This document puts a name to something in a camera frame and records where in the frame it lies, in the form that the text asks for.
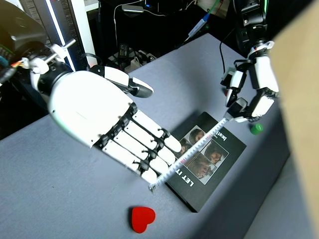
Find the measuring tape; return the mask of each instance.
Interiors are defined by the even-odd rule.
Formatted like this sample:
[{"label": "measuring tape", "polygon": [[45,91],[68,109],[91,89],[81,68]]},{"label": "measuring tape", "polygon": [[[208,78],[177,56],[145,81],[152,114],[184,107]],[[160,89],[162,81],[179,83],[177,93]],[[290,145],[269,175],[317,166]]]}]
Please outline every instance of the measuring tape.
[{"label": "measuring tape", "polygon": [[154,192],[154,190],[164,184],[174,173],[177,169],[183,166],[187,161],[189,161],[197,152],[203,148],[209,141],[213,138],[213,136],[220,131],[224,125],[229,120],[227,118],[223,118],[220,122],[217,123],[208,133],[204,135],[196,144],[194,144],[188,151],[186,151],[174,164],[172,164],[169,168],[167,173],[160,175],[156,182],[149,185],[149,189]]}]

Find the heart-shaped object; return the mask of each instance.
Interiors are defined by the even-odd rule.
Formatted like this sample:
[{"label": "heart-shaped object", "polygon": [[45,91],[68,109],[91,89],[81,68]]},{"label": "heart-shaped object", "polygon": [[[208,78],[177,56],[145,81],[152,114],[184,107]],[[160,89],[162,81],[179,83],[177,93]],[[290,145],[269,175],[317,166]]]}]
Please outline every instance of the heart-shaped object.
[{"label": "heart-shaped object", "polygon": [[152,208],[135,207],[132,210],[132,227],[137,233],[146,231],[148,224],[155,220],[155,212]]}]

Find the album cover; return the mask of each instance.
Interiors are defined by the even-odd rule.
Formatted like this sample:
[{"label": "album cover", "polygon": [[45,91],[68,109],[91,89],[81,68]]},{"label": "album cover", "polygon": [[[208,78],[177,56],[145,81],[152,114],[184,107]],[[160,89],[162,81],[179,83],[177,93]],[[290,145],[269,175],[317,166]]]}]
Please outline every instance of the album cover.
[{"label": "album cover", "polygon": [[[184,122],[180,127],[182,130],[175,130],[173,135],[182,146],[181,151],[175,154],[176,160],[217,123],[204,112],[196,120]],[[199,212],[245,148],[242,141],[223,128],[192,159],[176,170],[166,184],[193,212]]]}]

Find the gray tabletop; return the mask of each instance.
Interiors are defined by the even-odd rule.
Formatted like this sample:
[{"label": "gray tabletop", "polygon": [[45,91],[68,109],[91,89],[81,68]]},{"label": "gray tabletop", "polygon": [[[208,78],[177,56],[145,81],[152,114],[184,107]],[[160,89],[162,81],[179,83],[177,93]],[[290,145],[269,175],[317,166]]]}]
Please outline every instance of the gray tabletop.
[{"label": "gray tabletop", "polygon": [[[203,111],[221,119],[218,44],[207,34],[135,70],[131,75],[155,90],[148,99],[134,98],[139,109],[168,130]],[[242,58],[226,46],[223,53],[229,66]],[[242,95],[255,95],[249,79]],[[0,142],[0,238],[241,238],[289,155],[277,104],[260,123],[259,136],[248,123],[226,126],[247,148],[202,210],[192,213],[167,186],[152,194],[143,179],[44,117]],[[141,235],[130,228],[133,206],[157,214]]]}]

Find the green bottle cap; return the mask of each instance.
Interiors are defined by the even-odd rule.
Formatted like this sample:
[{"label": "green bottle cap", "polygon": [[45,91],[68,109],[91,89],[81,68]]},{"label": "green bottle cap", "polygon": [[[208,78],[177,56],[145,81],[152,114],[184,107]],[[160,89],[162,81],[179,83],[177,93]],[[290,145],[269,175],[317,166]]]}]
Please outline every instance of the green bottle cap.
[{"label": "green bottle cap", "polygon": [[263,130],[264,130],[264,127],[263,127],[263,125],[260,124],[260,123],[255,124],[255,125],[250,129],[251,133],[254,134],[254,135],[260,134]]}]

